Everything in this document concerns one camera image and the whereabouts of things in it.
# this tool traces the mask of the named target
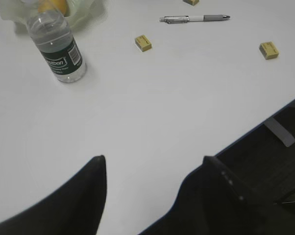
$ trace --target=pen grip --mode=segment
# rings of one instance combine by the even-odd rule
[[[205,15],[204,21],[223,21],[222,15]]]

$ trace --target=pen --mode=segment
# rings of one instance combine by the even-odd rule
[[[204,16],[165,16],[159,18],[159,22],[165,22],[168,24],[179,24],[188,22],[199,21],[225,21],[230,19],[230,16],[226,15],[204,15]]]

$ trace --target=water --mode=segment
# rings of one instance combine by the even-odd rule
[[[68,47],[74,39],[67,21],[58,11],[47,11],[31,17],[27,21],[27,29],[37,48],[45,53],[59,52]],[[54,72],[54,75],[59,81],[69,83],[81,79],[85,72],[86,64],[82,58],[82,64],[77,70],[66,75]]]

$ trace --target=eraser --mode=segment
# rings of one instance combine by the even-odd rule
[[[277,58],[279,55],[279,51],[272,42],[261,43],[260,51],[266,60]]]
[[[196,5],[199,2],[199,0],[183,0],[183,1],[192,6]]]
[[[146,36],[141,35],[140,37],[137,37],[135,39],[136,45],[142,52],[149,50],[152,48],[152,44],[149,42],[149,40],[146,38]]]

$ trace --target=dark floor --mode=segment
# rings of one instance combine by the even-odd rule
[[[275,116],[295,137],[295,108]],[[295,188],[295,144],[287,148],[264,125],[217,156],[247,185],[273,199]]]

